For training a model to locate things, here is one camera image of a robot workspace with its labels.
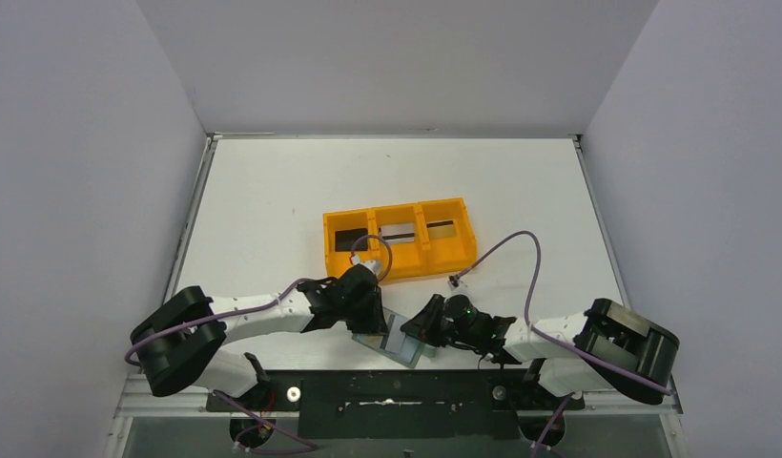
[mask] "purple cable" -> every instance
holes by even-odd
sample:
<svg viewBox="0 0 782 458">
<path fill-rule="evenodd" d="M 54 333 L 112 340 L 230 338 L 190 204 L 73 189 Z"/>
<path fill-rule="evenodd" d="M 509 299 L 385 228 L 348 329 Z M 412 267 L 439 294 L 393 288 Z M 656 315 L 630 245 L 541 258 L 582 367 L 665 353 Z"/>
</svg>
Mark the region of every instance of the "purple cable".
<svg viewBox="0 0 782 458">
<path fill-rule="evenodd" d="M 255 453 L 257 455 L 298 455 L 300 453 L 308 453 L 310 451 L 315 451 L 319 447 L 316 443 L 312 441 L 308 441 L 302 437 L 298 437 L 296 434 L 293 434 L 292 432 L 288 431 L 287 429 L 284 429 L 283 427 L 280 427 L 279 425 L 273 424 L 268 422 L 267 420 L 263 419 L 262 417 L 256 415 L 254 412 L 248 410 L 247 408 L 240 405 L 237 401 L 234 401 L 231 399 L 227 394 L 223 393 L 222 391 L 219 391 L 218 389 L 215 389 L 212 391 L 212 394 L 217 396 L 222 402 L 225 404 L 235 408 L 236 410 L 239 410 L 240 412 L 244 413 L 245 415 L 251 417 L 254 419 L 257 423 L 259 423 L 262 426 L 271 427 L 275 429 L 276 431 L 284 434 L 285 436 L 289 437 L 290 439 L 293 439 L 294 441 L 298 442 L 299 444 L 304 444 L 307 446 L 307 448 L 289 448 L 286 450 L 259 450 L 257 448 L 252 448 L 250 450 L 251 453 Z M 245 429 L 244 431 L 237 434 L 237 437 L 234 438 L 236 442 L 239 442 L 239 438 L 242 437 L 244 434 L 250 432 L 256 427 L 249 427 L 248 429 Z"/>
<path fill-rule="evenodd" d="M 534 443 L 534 448 L 531 450 L 531 458 L 537 456 L 537 450 L 540 447 L 545 447 L 543 446 L 543 440 L 545 439 L 545 436 L 548 434 L 548 431 L 551 429 L 551 426 L 554 425 L 554 422 L 556 422 L 557 419 L 560 418 L 560 414 L 563 413 L 563 410 L 565 410 L 568 401 L 570 401 L 569 394 L 565 396 L 565 398 L 563 398 L 563 401 L 560 403 L 560 406 L 557 407 L 556 410 L 554 410 L 554 414 L 551 415 L 551 418 L 548 419 L 548 424 L 545 425 L 545 427 L 543 428 L 543 432 L 540 433 L 540 437 L 537 439 L 537 442 Z"/>
<path fill-rule="evenodd" d="M 360 244 L 360 242 L 364 240 L 369 240 L 369 239 L 379 240 L 380 243 L 382 243 L 382 245 L 385 246 L 385 249 L 388 250 L 388 267 L 385 267 L 385 270 L 383 270 L 382 273 L 377 276 L 377 281 L 383 281 L 385 280 L 385 277 L 388 277 L 388 274 L 391 272 L 391 263 L 394 261 L 394 252 L 391 251 L 391 245 L 389 245 L 384 238 L 380 236 L 376 236 L 374 234 L 366 234 L 365 236 L 360 237 L 359 239 L 355 240 L 354 243 L 352 243 L 352 256 L 355 256 L 355 253 L 357 252 L 358 244 Z"/>
<path fill-rule="evenodd" d="M 238 317 L 239 315 L 247 315 L 249 313 L 256 313 L 261 312 L 264 310 L 267 310 L 271 307 L 276 306 L 280 301 L 282 301 L 284 298 L 287 297 L 288 294 L 290 294 L 294 289 L 296 289 L 296 286 L 298 286 L 299 283 L 305 282 L 305 281 L 311 281 L 310 279 L 298 279 L 296 281 L 293 281 L 290 283 L 290 286 L 287 286 L 287 288 L 279 293 L 278 298 L 273 299 L 272 301 L 264 304 L 259 305 L 256 307 L 251 308 L 243 308 L 241 310 L 234 310 L 232 312 L 225 312 L 225 313 L 218 313 L 216 315 L 210 315 L 208 317 L 203 317 L 197 320 L 192 320 L 190 322 L 185 322 L 181 324 L 176 324 L 172 327 L 168 327 L 162 331 L 156 332 L 151 336 L 147 336 L 144 339 L 141 339 L 140 341 L 136 342 L 133 346 L 130 347 L 129 350 L 127 350 L 127 353 L 124 354 L 124 361 L 127 362 L 127 364 L 137 365 L 141 366 L 141 364 L 138 361 L 133 360 L 133 355 L 143 348 L 144 346 L 151 344 L 153 341 L 160 339 L 164 336 L 168 336 L 170 334 L 173 334 L 178 331 L 182 331 L 184 329 L 188 329 L 193 326 L 200 326 L 201 324 L 214 322 L 216 320 L 222 320 L 225 318 L 231 318 L 231 317 Z"/>
<path fill-rule="evenodd" d="M 491 255 L 492 252 L 494 252 L 495 250 L 500 248 L 501 245 L 503 245 L 504 243 L 510 241 L 511 239 L 514 239 L 517 236 L 529 236 L 529 237 L 531 237 L 534 240 L 534 247 L 535 247 L 535 249 L 537 251 L 537 259 L 535 260 L 535 265 L 534 265 L 534 275 L 531 277 L 531 284 L 528 286 L 528 293 L 526 293 L 526 295 L 525 295 L 525 306 L 524 306 L 524 310 L 523 310 L 523 318 L 525 319 L 526 325 L 528 325 L 531 328 L 531 330 L 534 331 L 534 333 L 537 334 L 538 336 L 542 337 L 543 339 L 546 339 L 547 341 L 549 341 L 549 342 L 551 342 L 553 344 L 557 344 L 557 345 L 561 346 L 562 348 L 570 351 L 571 353 L 573 353 L 576 356 L 582 358 L 583 360 L 586 360 L 586 361 L 588 361 L 590 363 L 596 364 L 596 365 L 598 365 L 600 367 L 603 367 L 605 369 L 611 370 L 611 371 L 613 371 L 613 372 L 615 372 L 615 373 L 617 373 L 617 374 L 619 374 L 621 376 L 627 377 L 628 379 L 630 379 L 630 380 L 632 380 L 634 382 L 637 382 L 637 383 L 639 383 L 641 385 L 644 385 L 644 386 L 647 386 L 649 388 L 652 388 L 652 389 L 654 389 L 656 391 L 660 391 L 661 393 L 663 393 L 663 394 L 665 394 L 667 396 L 671 395 L 672 394 L 671 390 L 666 388 L 665 386 L 658 385 L 658 384 L 656 384 L 655 382 L 653 382 L 651 380 L 647 380 L 644 377 L 641 377 L 640 375 L 633 374 L 632 372 L 629 372 L 628 370 L 624 370 L 623 368 L 621 368 L 621 367 L 619 367 L 617 365 L 608 363 L 608 362 L 606 362 L 604 360 L 596 358 L 593 355 L 585 353 L 584 351 L 582 351 L 579 348 L 573 346 L 572 344 L 567 343 L 567 342 L 563 342 L 563 341 L 561 341 L 559 339 L 555 339 L 555 338 L 547 335 L 545 332 L 541 331 L 540 329 L 537 329 L 536 327 L 531 325 L 531 320 L 528 317 L 528 309 L 531 306 L 531 297 L 534 295 L 534 288 L 537 285 L 537 276 L 540 274 L 540 264 L 541 264 L 542 259 L 543 259 L 543 252 L 542 252 L 542 249 L 540 247 L 540 242 L 537 240 L 537 236 L 535 236 L 534 233 L 532 233 L 531 231 L 518 231 L 518 232 L 515 232 L 514 234 L 506 237 L 505 239 L 499 241 L 489 251 L 484 253 L 483 256 L 481 256 L 480 258 L 478 258 L 478 260 L 473 262 L 472 265 L 470 265 L 469 267 L 467 267 L 466 269 L 461 271 L 457 275 L 457 277 L 461 278 L 464 275 L 466 275 L 470 270 L 474 269 L 478 264 L 480 264 L 483 260 L 485 260 L 486 257 Z"/>
</svg>

